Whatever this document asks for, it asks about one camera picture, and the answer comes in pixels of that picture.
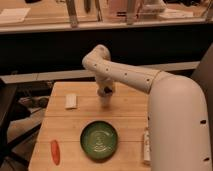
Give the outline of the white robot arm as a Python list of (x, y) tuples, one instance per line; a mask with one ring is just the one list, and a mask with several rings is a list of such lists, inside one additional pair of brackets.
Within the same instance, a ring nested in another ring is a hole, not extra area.
[(118, 81), (147, 93), (151, 171), (213, 171), (207, 100), (194, 80), (162, 70), (116, 63), (95, 46), (82, 59), (100, 86)]

